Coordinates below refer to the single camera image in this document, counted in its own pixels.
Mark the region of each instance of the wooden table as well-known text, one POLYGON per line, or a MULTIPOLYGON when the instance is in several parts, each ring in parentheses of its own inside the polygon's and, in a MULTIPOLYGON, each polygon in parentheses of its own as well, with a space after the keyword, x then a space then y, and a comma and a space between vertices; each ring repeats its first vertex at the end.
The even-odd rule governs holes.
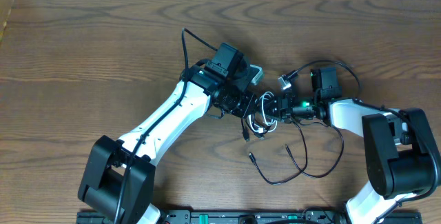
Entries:
MULTIPOLYGON (((73 223, 88 208, 76 193, 93 143, 146 119, 183 69, 181 28, 218 46, 228 42, 265 70, 258 90, 318 57, 350 64, 361 98, 426 111, 441 140, 441 0, 16 0, 0 48, 0 223, 73 223)), ((213 52, 190 38, 190 63, 213 52)), ((308 71, 298 80, 311 95, 308 71)), ((356 92, 339 69, 346 96, 356 92)), ((332 130, 304 129, 309 172, 336 159, 332 130)), ((295 172, 283 147, 304 159, 294 126, 244 142, 240 121, 207 116, 158 165, 154 204, 195 210, 339 207, 367 182, 363 140, 349 132, 336 170, 270 186, 295 172)), ((441 221, 441 190, 406 203, 425 223, 441 221)))

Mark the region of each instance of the wooden tabletop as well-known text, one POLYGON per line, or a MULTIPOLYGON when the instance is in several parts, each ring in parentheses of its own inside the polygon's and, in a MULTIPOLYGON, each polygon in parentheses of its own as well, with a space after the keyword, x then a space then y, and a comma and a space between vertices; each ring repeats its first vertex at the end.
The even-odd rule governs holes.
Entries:
MULTIPOLYGON (((16 0, 0 47, 0 223, 73 223, 89 208, 76 194, 92 145, 130 131, 171 94, 184 67, 182 27, 261 66, 257 91, 279 91, 281 74, 316 58, 345 61, 362 80, 364 101, 422 108, 441 145, 441 0, 16 0)), ((213 56, 190 38, 187 48, 190 64, 213 56)), ((310 96, 307 74, 296 85, 310 96)), ((351 75, 338 75, 353 96, 351 75)), ((325 172, 340 151, 337 134, 303 131, 308 171, 325 172)), ((345 153, 329 176, 270 186, 247 154, 271 180, 283 179, 296 172, 284 144, 305 158, 298 130, 280 125, 246 143, 236 117, 204 116, 159 163, 153 203, 340 207, 367 182, 362 138, 342 134, 345 153)), ((441 190, 404 207, 439 223, 441 190)))

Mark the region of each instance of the robotic arm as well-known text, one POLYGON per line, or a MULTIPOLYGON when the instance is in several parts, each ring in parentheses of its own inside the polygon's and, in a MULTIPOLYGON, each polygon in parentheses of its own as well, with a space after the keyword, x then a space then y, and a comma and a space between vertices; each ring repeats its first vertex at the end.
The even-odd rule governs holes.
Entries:
MULTIPOLYGON (((80 200, 112 221, 120 201, 118 224, 155 224, 161 215, 150 204, 155 169, 177 137, 212 106, 241 119, 258 111, 257 97, 248 86, 263 78, 262 68, 250 65, 247 57, 226 43, 214 50, 212 60, 203 59, 182 73, 172 95, 142 124, 116 141, 102 136, 94 144, 79 188, 80 200), (124 177, 113 169, 120 166, 129 171, 124 177)), ((424 140, 390 111, 342 99, 335 68, 313 70, 311 75, 313 99, 298 98, 291 80, 282 77, 284 93, 265 104, 265 116, 286 123, 318 118, 365 138, 369 182, 347 202, 346 214, 337 217, 340 223, 375 223, 397 202, 427 191, 435 180, 436 185, 440 183, 433 169, 435 165, 439 171, 440 155, 422 110, 401 113, 424 133, 424 140), (399 144, 412 149, 398 152, 399 144)))

